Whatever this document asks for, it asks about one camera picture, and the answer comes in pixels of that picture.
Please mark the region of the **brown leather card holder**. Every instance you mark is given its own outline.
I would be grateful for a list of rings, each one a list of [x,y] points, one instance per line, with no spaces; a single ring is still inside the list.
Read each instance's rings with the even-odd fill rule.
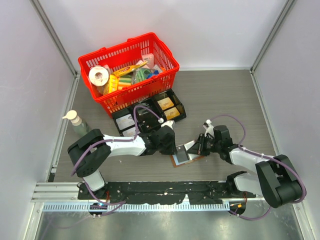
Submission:
[[[171,155],[171,162],[172,165],[176,167],[180,167],[182,165],[193,163],[204,156],[187,153],[187,150],[189,150],[194,144],[196,143],[195,140],[192,140],[190,142],[187,142],[185,144],[178,145],[176,147],[177,154]]]

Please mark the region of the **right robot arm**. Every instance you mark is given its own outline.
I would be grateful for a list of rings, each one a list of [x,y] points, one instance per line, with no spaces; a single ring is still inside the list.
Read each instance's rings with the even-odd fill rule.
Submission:
[[[286,155],[269,156],[235,144],[225,125],[204,125],[206,132],[187,150],[189,154],[208,156],[216,153],[231,165],[246,168],[235,173],[226,184],[226,193],[233,198],[243,192],[263,197],[273,208],[298,203],[306,196],[306,188]]]

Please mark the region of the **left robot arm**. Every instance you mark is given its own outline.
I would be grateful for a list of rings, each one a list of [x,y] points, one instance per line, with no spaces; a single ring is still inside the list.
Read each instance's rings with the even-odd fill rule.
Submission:
[[[72,175],[84,181],[85,189],[92,199],[102,199],[107,193],[106,182],[99,167],[110,157],[175,155],[176,135],[171,126],[163,125],[150,133],[137,136],[109,136],[100,129],[93,129],[68,147],[67,153],[73,164]]]

